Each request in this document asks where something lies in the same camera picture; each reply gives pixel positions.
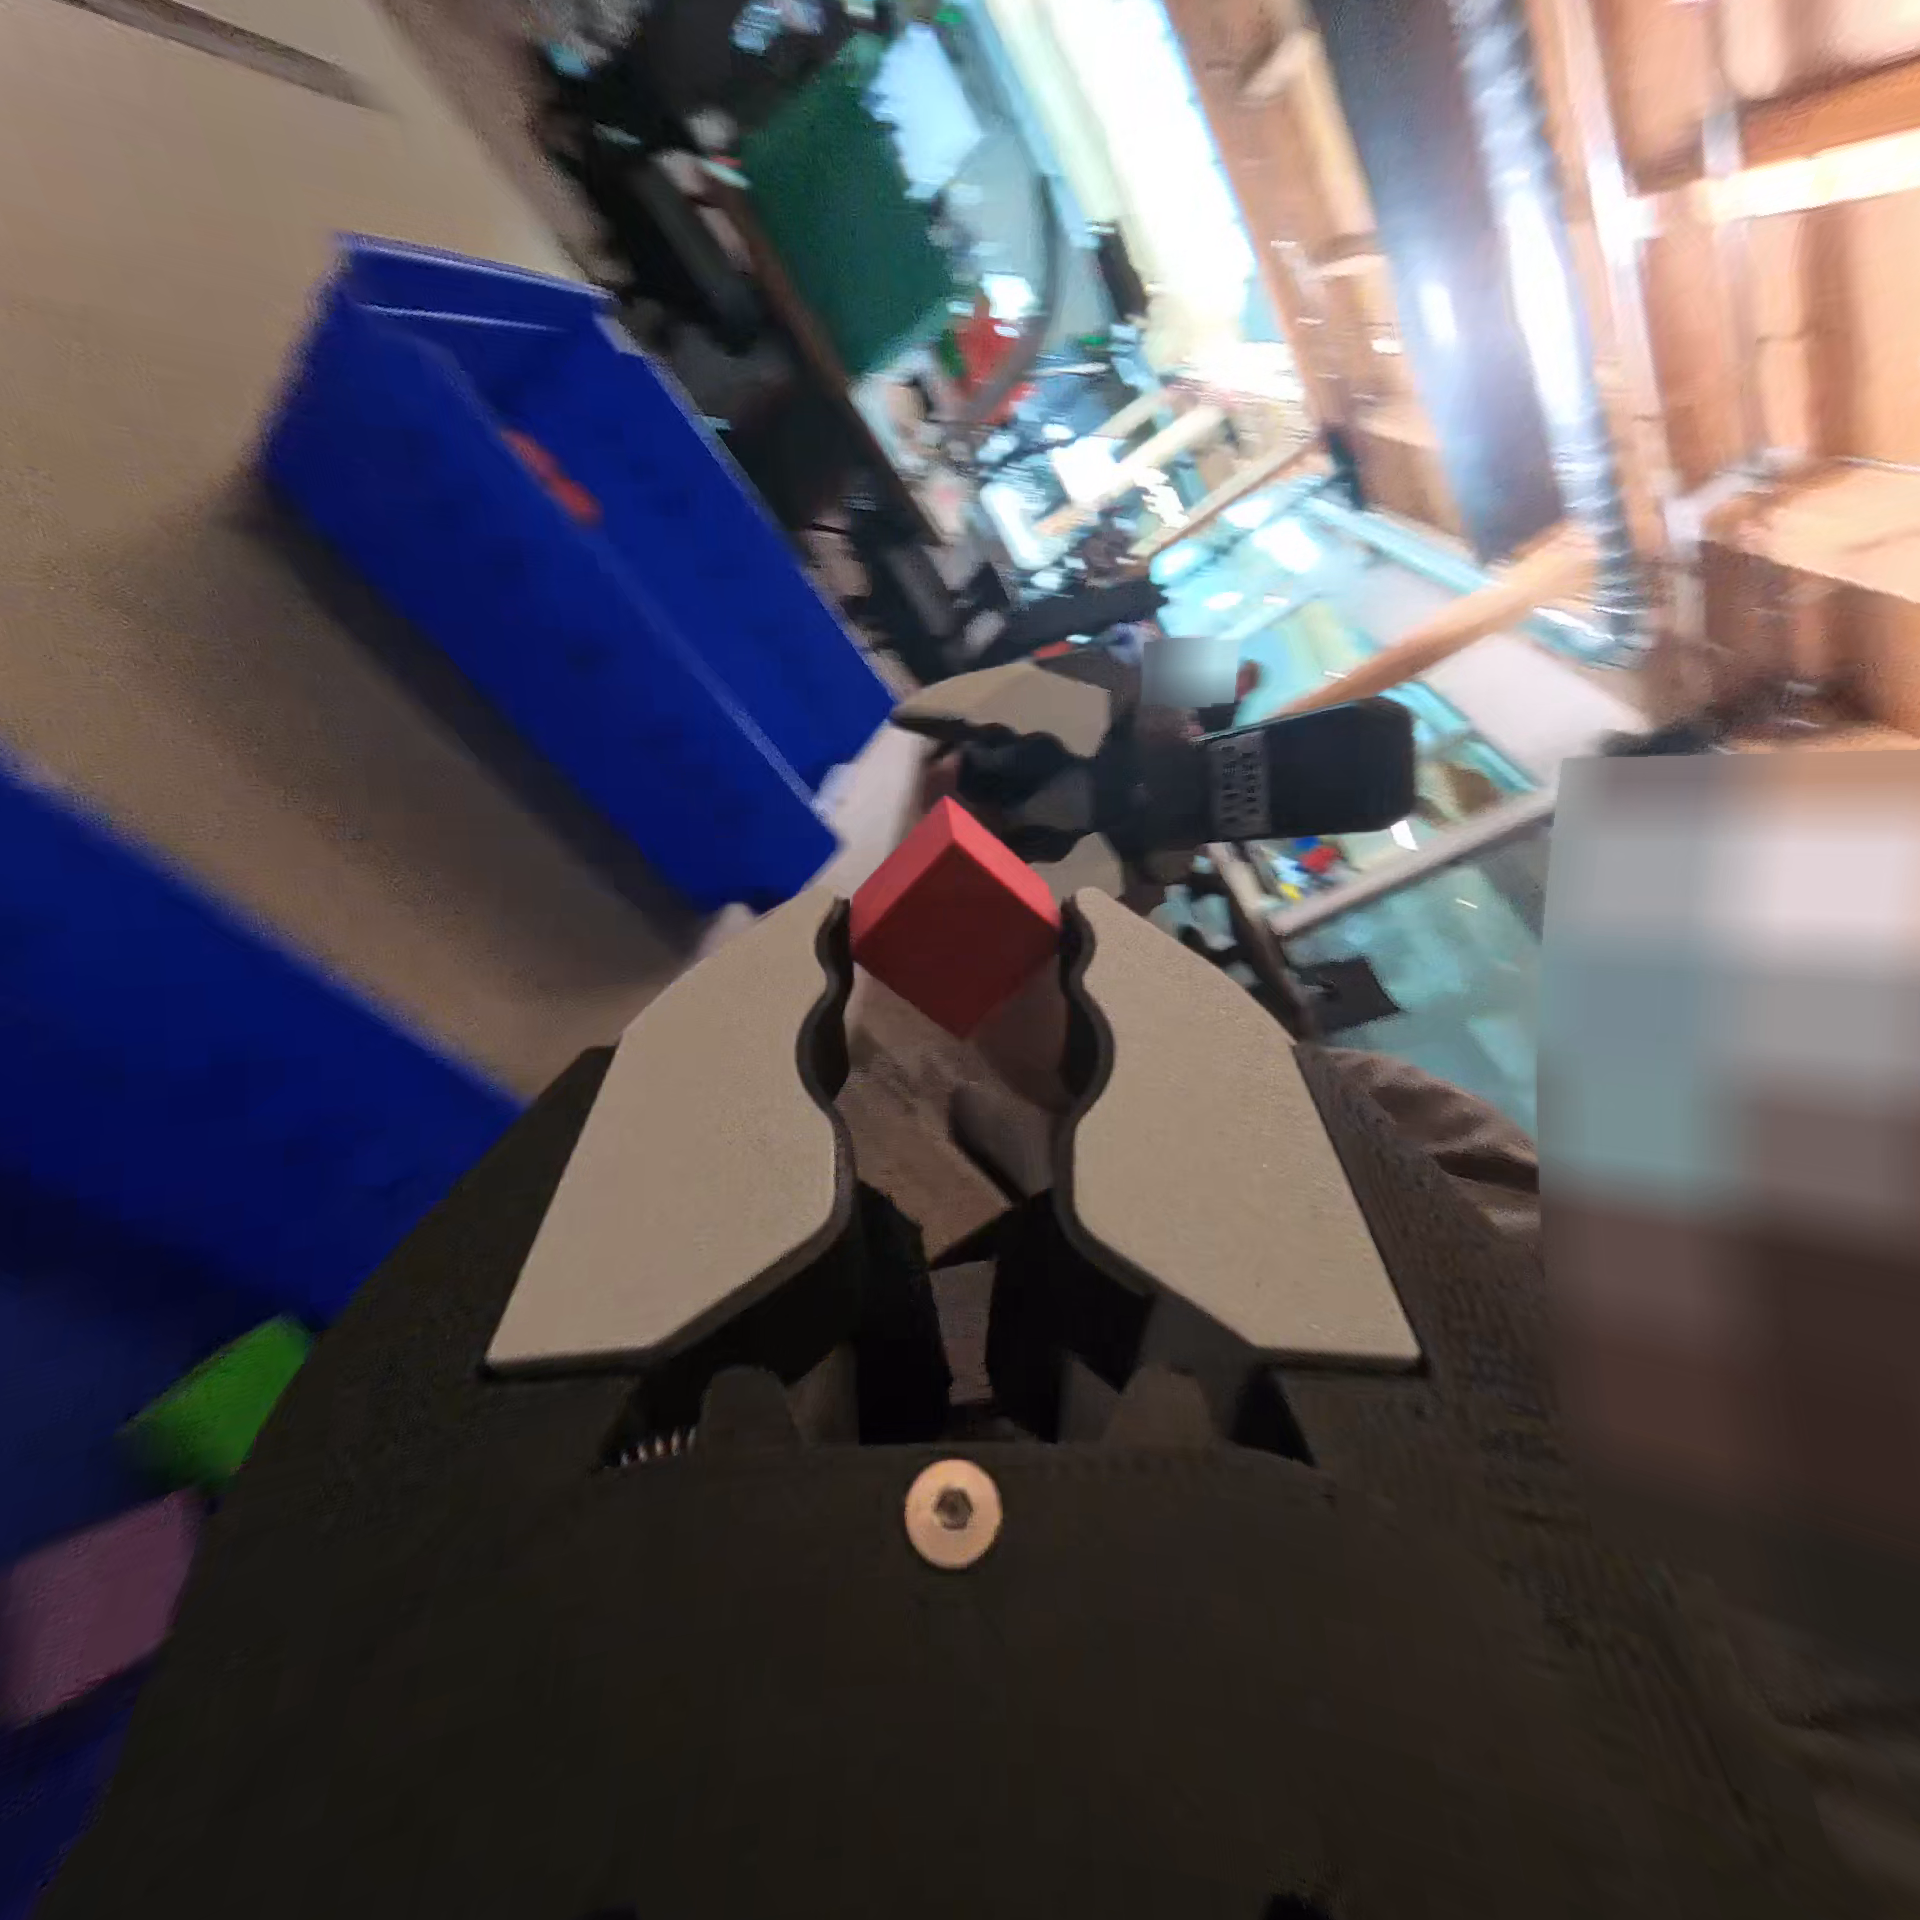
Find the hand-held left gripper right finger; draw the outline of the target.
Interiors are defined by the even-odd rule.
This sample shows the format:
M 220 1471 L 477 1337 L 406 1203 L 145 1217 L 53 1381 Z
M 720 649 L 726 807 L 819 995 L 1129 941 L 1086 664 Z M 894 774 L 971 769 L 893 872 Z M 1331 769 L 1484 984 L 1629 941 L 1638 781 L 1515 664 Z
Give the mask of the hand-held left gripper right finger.
M 1064 1000 L 1054 1211 L 1144 1303 L 1135 1357 L 1227 1427 L 1274 1366 L 1412 1374 L 1423 1353 L 1282 1026 L 1094 886 L 1064 906 Z

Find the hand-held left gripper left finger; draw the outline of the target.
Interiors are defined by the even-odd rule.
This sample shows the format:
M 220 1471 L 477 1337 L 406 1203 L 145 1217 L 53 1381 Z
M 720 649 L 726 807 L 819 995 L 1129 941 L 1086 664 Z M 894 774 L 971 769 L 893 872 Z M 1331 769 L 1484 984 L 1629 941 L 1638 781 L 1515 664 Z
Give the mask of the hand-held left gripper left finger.
M 847 899 L 800 894 L 700 955 L 612 1042 L 489 1343 L 491 1374 L 654 1372 L 849 1223 L 814 1038 L 847 1036 Z

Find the red cube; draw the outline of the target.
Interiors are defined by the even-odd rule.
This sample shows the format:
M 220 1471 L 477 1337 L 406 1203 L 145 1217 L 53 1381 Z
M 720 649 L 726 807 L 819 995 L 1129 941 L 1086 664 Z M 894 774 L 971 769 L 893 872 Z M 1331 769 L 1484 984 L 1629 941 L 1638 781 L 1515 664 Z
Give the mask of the red cube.
M 849 899 L 849 955 L 952 1038 L 971 1038 L 1064 941 L 1045 877 L 938 798 Z
M 552 458 L 534 434 L 503 426 L 503 442 L 515 449 L 521 467 L 536 478 L 536 489 L 579 527 L 603 527 L 597 496 L 579 482 L 565 459 Z

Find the blue plastic bin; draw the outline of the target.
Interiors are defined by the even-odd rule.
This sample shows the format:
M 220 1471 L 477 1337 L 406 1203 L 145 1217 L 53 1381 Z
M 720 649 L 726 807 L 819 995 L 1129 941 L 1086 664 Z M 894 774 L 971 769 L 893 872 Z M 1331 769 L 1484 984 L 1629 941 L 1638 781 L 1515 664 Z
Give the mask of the blue plastic bin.
M 2 1569 L 150 1510 L 121 1427 L 327 1324 L 518 1112 L 2 767 Z
M 833 862 L 823 788 L 894 696 L 603 288 L 343 237 L 261 478 L 689 906 L 772 906 Z

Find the green cube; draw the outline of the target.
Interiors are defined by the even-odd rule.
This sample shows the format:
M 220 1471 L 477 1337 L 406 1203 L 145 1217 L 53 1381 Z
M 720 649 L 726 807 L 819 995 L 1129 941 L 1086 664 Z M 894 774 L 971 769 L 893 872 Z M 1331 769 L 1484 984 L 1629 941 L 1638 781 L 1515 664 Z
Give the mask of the green cube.
M 118 1432 L 118 1451 L 164 1489 L 218 1497 L 308 1353 L 306 1322 L 284 1313 L 259 1322 L 140 1407 Z

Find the green partition board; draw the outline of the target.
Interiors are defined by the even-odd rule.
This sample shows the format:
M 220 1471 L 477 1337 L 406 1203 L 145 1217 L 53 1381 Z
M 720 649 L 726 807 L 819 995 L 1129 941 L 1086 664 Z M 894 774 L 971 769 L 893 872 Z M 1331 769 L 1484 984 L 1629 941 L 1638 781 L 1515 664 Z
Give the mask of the green partition board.
M 881 53 L 875 33 L 849 38 L 738 153 L 754 226 L 849 382 L 926 346 L 957 288 L 894 132 L 868 105 Z

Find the purple cube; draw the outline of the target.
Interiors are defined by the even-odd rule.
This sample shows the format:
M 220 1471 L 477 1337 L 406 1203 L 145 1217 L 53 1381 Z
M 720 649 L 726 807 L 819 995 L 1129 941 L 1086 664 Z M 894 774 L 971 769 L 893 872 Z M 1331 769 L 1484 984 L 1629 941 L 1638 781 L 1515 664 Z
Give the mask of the purple cube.
M 37 1727 L 167 1639 L 204 1499 L 167 1492 L 2 1569 L 2 1728 Z

